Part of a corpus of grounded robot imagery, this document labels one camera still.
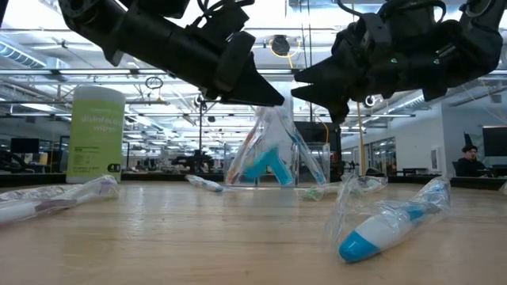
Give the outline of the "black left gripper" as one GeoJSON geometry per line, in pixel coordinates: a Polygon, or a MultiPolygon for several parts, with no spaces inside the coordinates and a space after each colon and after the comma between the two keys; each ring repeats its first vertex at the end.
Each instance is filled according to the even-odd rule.
{"type": "Polygon", "coordinates": [[[182,28],[161,16],[130,9],[123,17],[123,52],[199,86],[207,100],[280,106],[284,97],[257,71],[255,37],[220,17],[182,28]]]}

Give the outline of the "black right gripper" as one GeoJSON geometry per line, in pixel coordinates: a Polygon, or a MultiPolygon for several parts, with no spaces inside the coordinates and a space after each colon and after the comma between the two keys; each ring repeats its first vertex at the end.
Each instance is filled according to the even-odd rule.
{"type": "Polygon", "coordinates": [[[371,95],[391,97],[421,89],[426,97],[443,95],[446,33],[456,25],[446,21],[444,3],[385,3],[374,15],[361,15],[338,32],[331,56],[295,74],[297,82],[314,83],[291,90],[293,97],[325,108],[333,123],[343,123],[349,100],[371,95]],[[317,83],[361,78],[370,68],[368,85],[317,83]]]}

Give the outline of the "blue tube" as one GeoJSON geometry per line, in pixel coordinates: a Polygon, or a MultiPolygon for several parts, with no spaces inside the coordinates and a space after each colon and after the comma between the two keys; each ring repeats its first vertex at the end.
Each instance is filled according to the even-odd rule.
{"type": "Polygon", "coordinates": [[[276,117],[280,120],[282,128],[290,140],[297,146],[299,155],[302,157],[303,162],[306,164],[310,173],[314,177],[317,184],[326,184],[327,179],[325,178],[322,167],[318,164],[317,160],[312,157],[311,150],[303,140],[303,136],[296,129],[293,119],[285,113],[285,108],[275,107],[273,109],[276,117]]]}

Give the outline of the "clear acrylic organizer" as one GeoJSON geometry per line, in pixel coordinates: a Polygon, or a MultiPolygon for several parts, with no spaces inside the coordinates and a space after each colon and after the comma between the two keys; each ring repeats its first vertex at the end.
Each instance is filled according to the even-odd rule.
{"type": "MultiPolygon", "coordinates": [[[[312,157],[315,158],[318,164],[322,167],[325,178],[327,179],[327,183],[330,182],[330,145],[327,143],[321,142],[310,142],[307,144],[309,149],[311,150],[312,157]]],[[[299,155],[299,150],[297,146],[293,142],[279,142],[277,146],[280,158],[283,160],[285,165],[289,168],[292,176],[294,177],[294,183],[289,186],[280,185],[278,180],[273,174],[273,171],[269,167],[266,167],[265,172],[256,178],[255,180],[248,181],[243,175],[240,178],[240,181],[237,184],[232,184],[234,186],[256,186],[256,187],[271,187],[275,184],[281,187],[296,187],[302,186],[305,184],[309,185],[318,185],[310,173],[310,170],[307,168],[306,164],[303,162],[302,157],[299,155]]],[[[232,160],[238,150],[231,152],[229,165],[225,168],[224,180],[227,170],[229,169],[232,160]]]]}

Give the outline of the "green toothbrush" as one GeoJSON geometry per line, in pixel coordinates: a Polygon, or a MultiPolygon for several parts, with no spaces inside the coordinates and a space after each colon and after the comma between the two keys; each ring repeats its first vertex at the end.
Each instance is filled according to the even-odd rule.
{"type": "Polygon", "coordinates": [[[363,195],[378,192],[387,187],[387,184],[388,179],[386,177],[359,177],[352,173],[345,173],[341,176],[341,181],[339,182],[309,188],[304,192],[303,198],[305,200],[319,201],[331,193],[339,195],[343,190],[348,190],[352,194],[363,195]]]}

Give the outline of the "background robot station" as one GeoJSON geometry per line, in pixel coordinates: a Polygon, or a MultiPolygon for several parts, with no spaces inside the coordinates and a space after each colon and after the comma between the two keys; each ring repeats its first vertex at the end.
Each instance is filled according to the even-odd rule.
{"type": "Polygon", "coordinates": [[[210,173],[214,169],[214,160],[205,151],[195,150],[191,156],[177,156],[171,165],[189,167],[190,173],[210,173]]]}

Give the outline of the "black display stand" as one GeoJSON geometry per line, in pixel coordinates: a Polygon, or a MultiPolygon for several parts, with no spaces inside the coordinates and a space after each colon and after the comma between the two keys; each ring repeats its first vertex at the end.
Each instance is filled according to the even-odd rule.
{"type": "Polygon", "coordinates": [[[330,182],[337,182],[341,179],[344,172],[344,164],[341,160],[341,154],[333,152],[330,156],[330,182]]]}

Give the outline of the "green disinfecting wipes canister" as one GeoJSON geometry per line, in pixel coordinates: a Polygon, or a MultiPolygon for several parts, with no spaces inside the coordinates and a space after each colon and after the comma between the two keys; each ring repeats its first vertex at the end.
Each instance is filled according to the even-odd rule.
{"type": "Polygon", "coordinates": [[[66,182],[81,184],[103,175],[121,177],[125,96],[88,85],[74,91],[66,182]]]}

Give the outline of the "person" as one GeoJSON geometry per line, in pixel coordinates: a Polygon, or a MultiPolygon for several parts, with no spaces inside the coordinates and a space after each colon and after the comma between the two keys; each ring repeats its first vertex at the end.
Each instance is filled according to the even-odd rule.
{"type": "Polygon", "coordinates": [[[464,146],[463,156],[455,163],[455,171],[458,177],[486,177],[487,168],[478,160],[478,148],[474,145],[464,146]]]}

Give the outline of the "dark computer monitor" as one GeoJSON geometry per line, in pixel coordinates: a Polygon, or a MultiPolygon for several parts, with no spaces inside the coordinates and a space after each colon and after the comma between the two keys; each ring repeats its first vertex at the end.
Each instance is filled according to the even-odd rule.
{"type": "Polygon", "coordinates": [[[482,137],[486,157],[507,157],[507,127],[483,127],[482,137]]]}

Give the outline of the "small dark monitor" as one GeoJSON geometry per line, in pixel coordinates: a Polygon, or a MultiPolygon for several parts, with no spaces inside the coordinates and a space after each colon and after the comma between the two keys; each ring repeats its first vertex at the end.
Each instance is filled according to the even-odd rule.
{"type": "Polygon", "coordinates": [[[12,138],[10,151],[15,154],[36,154],[40,151],[40,140],[34,138],[12,138]]]}

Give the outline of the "wrapped purple toothbrush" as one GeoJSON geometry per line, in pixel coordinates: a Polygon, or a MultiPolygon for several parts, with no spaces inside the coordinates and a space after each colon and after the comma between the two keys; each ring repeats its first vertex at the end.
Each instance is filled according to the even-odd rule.
{"type": "Polygon", "coordinates": [[[120,195],[113,176],[104,175],[84,184],[18,189],[0,193],[0,225],[48,215],[78,205],[116,199],[120,195]]]}

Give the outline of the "black background frame stand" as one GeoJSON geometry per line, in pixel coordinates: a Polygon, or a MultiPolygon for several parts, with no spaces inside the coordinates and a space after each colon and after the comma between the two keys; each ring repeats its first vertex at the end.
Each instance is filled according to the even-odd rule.
{"type": "Polygon", "coordinates": [[[205,105],[205,99],[203,97],[200,97],[199,101],[199,141],[198,141],[198,150],[199,155],[197,159],[197,170],[199,173],[202,173],[202,127],[203,127],[203,111],[204,111],[204,105],[205,105]]]}

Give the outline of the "black aluminium table frame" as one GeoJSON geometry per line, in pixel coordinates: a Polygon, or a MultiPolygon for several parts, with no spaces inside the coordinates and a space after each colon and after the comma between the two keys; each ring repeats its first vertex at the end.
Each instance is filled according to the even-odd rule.
{"type": "MultiPolygon", "coordinates": [[[[168,173],[124,173],[122,181],[184,181],[184,174],[168,173]]],[[[429,175],[424,176],[393,176],[388,177],[390,184],[426,184],[432,179],[429,175]]],[[[481,178],[481,177],[453,177],[451,186],[458,188],[476,188],[482,190],[498,190],[507,182],[505,178],[481,178]]],[[[65,184],[65,173],[0,173],[0,188],[31,186],[43,184],[65,184]]]]}

